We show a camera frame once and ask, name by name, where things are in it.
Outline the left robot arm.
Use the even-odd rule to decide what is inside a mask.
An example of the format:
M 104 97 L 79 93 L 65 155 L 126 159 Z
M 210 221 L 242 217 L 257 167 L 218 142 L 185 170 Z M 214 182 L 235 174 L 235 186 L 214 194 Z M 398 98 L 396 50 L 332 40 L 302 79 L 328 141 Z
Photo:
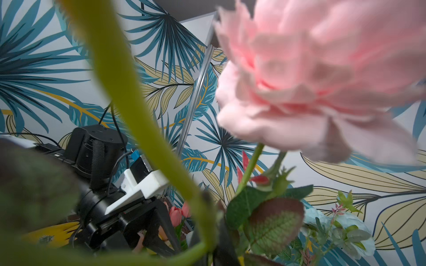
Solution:
M 68 180 L 80 189 L 75 209 L 81 223 L 80 246 L 93 251 L 126 249 L 141 241 L 162 256 L 172 256 L 180 252 L 180 241 L 166 206 L 155 197 L 166 187 L 163 174 L 139 156 L 121 174 L 120 186 L 112 183 L 120 162 L 132 153 L 125 148 L 127 141 L 114 129 L 92 125 L 74 129 L 65 149 L 37 143 L 26 148 L 72 171 Z

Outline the double pink peony stem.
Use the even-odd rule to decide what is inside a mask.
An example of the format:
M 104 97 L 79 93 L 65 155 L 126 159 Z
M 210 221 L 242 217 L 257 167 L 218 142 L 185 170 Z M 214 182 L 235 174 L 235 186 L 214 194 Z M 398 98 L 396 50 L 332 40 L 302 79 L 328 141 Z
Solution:
M 77 198 L 70 172 L 52 160 L 1 140 L 1 264 L 3 266 L 190 266 L 218 241 L 216 208 L 189 177 L 160 134 L 143 101 L 134 59 L 111 1 L 60 1 L 73 30 L 89 50 L 94 72 L 132 136 L 151 162 L 187 200 L 201 241 L 171 258 L 131 252 L 100 257 L 32 244 L 27 230 L 60 218 Z

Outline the pink peony flower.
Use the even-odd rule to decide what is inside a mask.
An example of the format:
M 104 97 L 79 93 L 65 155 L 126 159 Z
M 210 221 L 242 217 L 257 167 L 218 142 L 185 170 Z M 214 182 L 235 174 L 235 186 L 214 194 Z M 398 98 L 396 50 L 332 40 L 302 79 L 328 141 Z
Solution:
M 236 1 L 218 14 L 221 128 L 314 161 L 417 162 L 387 110 L 426 97 L 424 1 Z

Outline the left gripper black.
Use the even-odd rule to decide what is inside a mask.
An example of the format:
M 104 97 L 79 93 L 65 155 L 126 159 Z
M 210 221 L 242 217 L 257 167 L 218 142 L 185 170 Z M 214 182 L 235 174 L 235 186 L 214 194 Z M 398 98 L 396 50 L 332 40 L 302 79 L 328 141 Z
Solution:
M 181 244 L 175 234 L 165 204 L 156 198 L 138 199 L 105 215 L 106 208 L 116 196 L 94 196 L 81 200 L 77 214 L 81 228 L 76 232 L 78 248 L 93 253 L 130 251 L 135 248 L 138 232 L 146 229 L 143 245 L 159 256 L 173 256 L 181 252 Z M 166 234 L 172 248 L 160 237 L 160 227 Z

